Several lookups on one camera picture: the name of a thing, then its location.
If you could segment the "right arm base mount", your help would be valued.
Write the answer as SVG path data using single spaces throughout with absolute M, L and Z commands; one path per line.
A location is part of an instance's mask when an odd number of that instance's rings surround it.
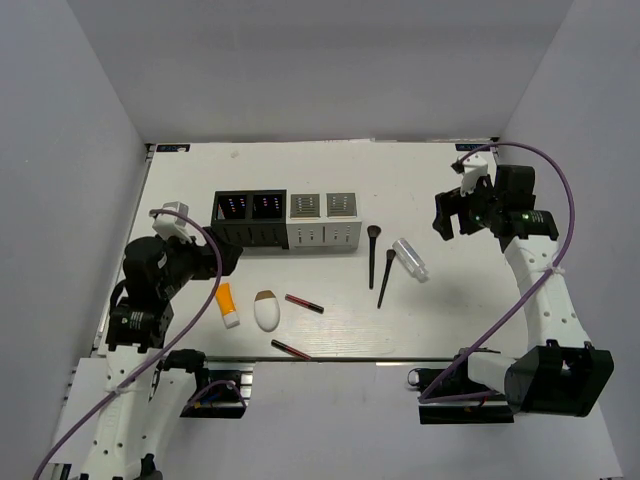
M 460 368 L 419 401 L 421 425 L 512 424 L 514 415 L 502 394 L 468 379 Z

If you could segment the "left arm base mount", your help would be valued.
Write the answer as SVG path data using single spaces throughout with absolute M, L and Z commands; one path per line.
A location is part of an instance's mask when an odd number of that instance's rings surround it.
M 246 362 L 207 362 L 181 417 L 241 419 L 251 397 L 254 366 Z

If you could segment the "clear plastic bottle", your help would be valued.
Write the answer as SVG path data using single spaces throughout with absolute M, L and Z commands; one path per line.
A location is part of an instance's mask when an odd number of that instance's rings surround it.
M 428 271 L 424 261 L 405 238 L 396 240 L 392 244 L 392 248 L 397 258 L 413 278 L 421 283 L 428 280 Z

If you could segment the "black makeup brush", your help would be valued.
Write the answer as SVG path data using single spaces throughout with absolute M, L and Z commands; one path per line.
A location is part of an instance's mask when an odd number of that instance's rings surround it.
M 380 291 L 379 291 L 379 296 L 378 296 L 378 301 L 377 301 L 377 308 L 380 309 L 384 300 L 384 295 L 387 289 L 387 285 L 388 285 L 388 281 L 389 281 L 389 277 L 390 277 L 390 272 L 391 272 L 391 268 L 394 262 L 394 259 L 396 257 L 396 251 L 393 248 L 390 248 L 386 251 L 386 264 L 385 264 L 385 269 L 384 269 L 384 273 L 383 273 L 383 278 L 382 278 L 382 282 L 381 282 L 381 287 L 380 287 Z
M 372 224 L 367 227 L 367 235 L 369 239 L 368 287 L 370 290 L 374 288 L 376 243 L 380 234 L 381 228 L 378 225 Z

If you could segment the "orange cream tube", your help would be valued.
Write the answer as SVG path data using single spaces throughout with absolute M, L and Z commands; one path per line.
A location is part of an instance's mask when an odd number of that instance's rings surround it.
M 238 326 L 240 324 L 240 318 L 232 297 L 230 284 L 221 283 L 216 291 L 215 298 L 225 328 L 231 329 Z

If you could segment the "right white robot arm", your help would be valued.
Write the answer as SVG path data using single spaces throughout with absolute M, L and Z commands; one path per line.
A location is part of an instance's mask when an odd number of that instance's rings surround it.
M 498 239 L 523 305 L 527 351 L 519 358 L 464 350 L 451 374 L 453 390 L 472 399 L 485 389 L 500 394 L 514 413 L 587 416 L 614 370 L 612 355 L 596 348 L 583 329 L 559 266 L 553 215 L 535 207 L 535 171 L 481 161 L 457 162 L 459 188 L 436 197 L 434 229 L 449 240 L 451 218 L 460 232 L 488 229 Z

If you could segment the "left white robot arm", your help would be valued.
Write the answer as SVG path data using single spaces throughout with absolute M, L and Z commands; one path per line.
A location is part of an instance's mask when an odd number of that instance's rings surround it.
M 159 227 L 125 248 L 124 279 L 109 311 L 106 398 L 93 412 L 98 423 L 82 479 L 161 478 L 159 459 L 187 401 L 210 390 L 203 352 L 165 349 L 176 294 L 191 280 L 230 275 L 243 252 L 204 232 L 199 245 L 180 227 Z

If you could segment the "red lip gloss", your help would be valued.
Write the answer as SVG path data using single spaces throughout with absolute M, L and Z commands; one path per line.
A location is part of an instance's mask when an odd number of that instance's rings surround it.
M 285 300 L 290 302 L 290 303 L 293 303 L 295 305 L 298 305 L 300 307 L 303 307 L 303 308 L 305 308 L 307 310 L 313 311 L 315 313 L 318 313 L 318 314 L 323 314 L 324 313 L 324 308 L 322 306 L 320 306 L 318 304 L 315 304 L 313 302 L 301 299 L 301 298 L 296 297 L 294 295 L 286 294 L 285 295 Z
M 310 361 L 312 359 L 310 355 L 276 339 L 271 340 L 271 346 L 281 352 L 304 361 Z

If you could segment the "white oval bottle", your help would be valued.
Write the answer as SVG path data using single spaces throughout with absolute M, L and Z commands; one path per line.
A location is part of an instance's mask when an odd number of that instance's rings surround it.
M 276 295 L 271 290 L 263 290 L 254 299 L 254 317 L 258 327 L 264 332 L 273 332 L 280 323 L 280 307 Z

